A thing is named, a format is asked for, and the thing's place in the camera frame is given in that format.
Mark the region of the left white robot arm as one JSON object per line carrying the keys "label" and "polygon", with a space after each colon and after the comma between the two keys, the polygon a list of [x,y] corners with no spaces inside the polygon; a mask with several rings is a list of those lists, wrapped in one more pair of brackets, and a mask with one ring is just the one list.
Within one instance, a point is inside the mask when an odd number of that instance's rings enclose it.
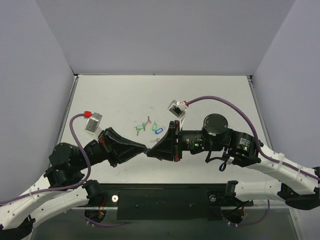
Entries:
{"label": "left white robot arm", "polygon": [[72,208],[99,205],[103,191],[90,179],[91,167],[108,161],[112,167],[143,153],[144,144],[128,140],[111,127],[87,130],[85,147],[62,142],[49,156],[51,166],[20,196],[0,203],[0,238],[22,240],[42,222]]}

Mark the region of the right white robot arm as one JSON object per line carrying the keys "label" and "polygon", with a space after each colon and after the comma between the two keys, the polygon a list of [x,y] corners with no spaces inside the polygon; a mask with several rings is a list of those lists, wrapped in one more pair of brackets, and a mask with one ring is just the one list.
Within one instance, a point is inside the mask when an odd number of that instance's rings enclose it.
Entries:
{"label": "right white robot arm", "polygon": [[228,127],[227,119],[217,113],[206,116],[201,130],[182,130],[171,121],[166,134],[146,151],[150,158],[178,162],[183,152],[196,155],[207,152],[205,162],[220,160],[219,171],[228,165],[252,169],[271,177],[261,182],[229,180],[223,195],[211,192],[209,198],[234,205],[253,200],[284,202],[298,210],[320,205],[320,169],[303,168],[277,154],[253,136]]}

